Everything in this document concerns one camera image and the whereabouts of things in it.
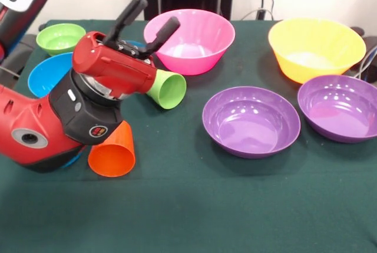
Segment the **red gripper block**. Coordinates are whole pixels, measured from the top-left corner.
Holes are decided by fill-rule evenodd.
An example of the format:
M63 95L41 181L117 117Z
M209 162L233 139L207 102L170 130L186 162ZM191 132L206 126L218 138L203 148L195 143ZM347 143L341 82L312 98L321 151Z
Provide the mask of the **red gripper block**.
M152 42L139 49L116 42L124 27L129 26L147 7L147 0L131 0L115 20L107 35L90 31L84 35L72 55L73 70L97 94L109 100L122 100L133 93L147 93L153 86L157 69L150 55L157 52L179 29L177 17L170 17Z

